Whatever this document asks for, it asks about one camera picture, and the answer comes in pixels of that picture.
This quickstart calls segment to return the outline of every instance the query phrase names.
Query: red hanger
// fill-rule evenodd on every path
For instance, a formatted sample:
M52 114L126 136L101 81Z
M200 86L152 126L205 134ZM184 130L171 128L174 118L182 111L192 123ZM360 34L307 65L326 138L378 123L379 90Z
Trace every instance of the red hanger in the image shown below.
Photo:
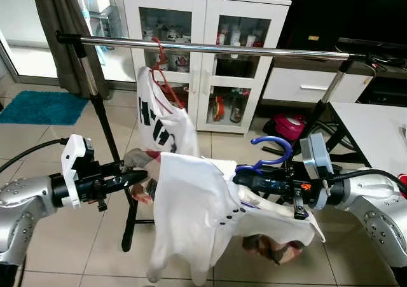
M164 53L163 46L161 45L161 42L160 42L160 40L159 40L158 38L153 37L152 40L153 40L154 42L157 42L157 43L158 43L158 47L160 48L160 60L159 60L159 61L155 64L155 66L153 66L153 67L151 68L151 70L150 70L151 75L152 75L152 77L153 77L153 81L163 90L164 93L170 93L170 94L172 95L172 97L174 98L174 101L177 103L177 105L178 105L181 109L184 109L183 104L181 104L181 102L179 101L177 95L174 93L174 90L172 89L172 87L168 84L168 81L167 81L166 77L164 76L163 71L161 70L160 65L162 65L162 64L168 62L168 60L167 60L167 58L166 58L166 56L165 56L165 53ZM163 78L163 80L164 80L164 84L163 84L163 85L161 85L157 80L155 80L154 71L160 72L160 74L161 74L161 76L162 76L162 78Z

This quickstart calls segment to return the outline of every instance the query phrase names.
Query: brown cloth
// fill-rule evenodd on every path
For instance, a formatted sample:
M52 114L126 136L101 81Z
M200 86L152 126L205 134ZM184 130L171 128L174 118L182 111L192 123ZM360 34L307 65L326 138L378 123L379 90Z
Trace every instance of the brown cloth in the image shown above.
M43 26L45 37L50 46L52 56L57 67L57 76L61 88L81 97L88 97L85 71L76 57L72 45L58 43L55 32L57 30L69 34L89 36L81 9L77 0L35 0L39 19ZM86 46L86 54L92 68L93 76L103 98L109 95L109 89L104 81L94 46Z
M287 244L279 244L265 235L252 235L243 238L243 248L251 254L272 260L277 265L289 262L302 252L304 245L299 241L291 241Z

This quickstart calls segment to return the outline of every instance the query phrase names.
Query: white table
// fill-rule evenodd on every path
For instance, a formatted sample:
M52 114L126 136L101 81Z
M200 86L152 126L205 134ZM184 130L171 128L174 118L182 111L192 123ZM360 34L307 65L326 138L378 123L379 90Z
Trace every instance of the white table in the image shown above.
M407 173L407 108L332 102L331 107L369 166Z

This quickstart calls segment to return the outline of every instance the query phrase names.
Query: clothes rack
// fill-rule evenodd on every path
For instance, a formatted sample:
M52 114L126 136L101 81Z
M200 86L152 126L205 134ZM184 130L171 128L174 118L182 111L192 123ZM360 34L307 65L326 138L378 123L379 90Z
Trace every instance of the clothes rack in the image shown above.
M89 61L86 57L84 45L90 46L117 46L117 47L131 47L131 48L143 48L143 49L158 49L158 43L154 41L137 40L137 39L125 39L125 38L102 38L95 36L82 36L80 34L63 34L60 31L56 32L56 38L59 43L70 44L74 47L76 56L79 58L81 65L85 71L86 79L88 83L88 89L90 93L90 100L95 108L96 114L99 118L100 124L106 141L109 145L109 149L113 156L114 161L120 161L120 156L114 142L114 137L111 132L109 121L107 120L106 111L103 105L103 99L97 90L95 78L93 77L92 70L90 69ZM299 139L293 145L293 155L300 152L299 141L301 138L307 137L310 130L314 126L314 123L319 119L321 114L325 111L328 102L341 82L343 76L350 69L352 62L356 60L366 60L365 55L343 53L343 52L318 52L309 50L285 50L279 48L257 48L257 47L239 47L239 46L218 46L208 44L195 44L195 43L174 43L174 42L161 42L162 47L165 50L182 50L184 52L203 52L203 53L230 53L237 55L256 55L256 56L269 56L269 57L289 57L297 59L315 59L315 60L339 60L342 61L338 72L332 79L328 89L324 96L316 104L314 110L306 126L304 127ZM131 248L132 236L134 232L134 226L136 224L154 223L153 220L137 220L137 201L131 196L128 188L124 189L125 195L129 204L128 216L126 220L126 227L123 233L123 240L121 242L121 248L124 252L127 252Z

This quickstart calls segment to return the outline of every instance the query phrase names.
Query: cabinet handle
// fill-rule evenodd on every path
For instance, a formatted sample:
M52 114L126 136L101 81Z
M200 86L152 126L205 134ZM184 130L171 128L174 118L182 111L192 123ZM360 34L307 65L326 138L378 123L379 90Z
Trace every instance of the cabinet handle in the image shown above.
M202 93L204 95L208 95L209 87L210 87L210 79L212 77L210 71L205 71L205 76L206 76L206 79L205 79L205 84L202 87Z
M326 91L328 87L318 87L317 85L300 85L302 90Z
M197 91L198 81L199 81L199 71L195 69L192 71L192 87L191 87L192 93L195 93Z

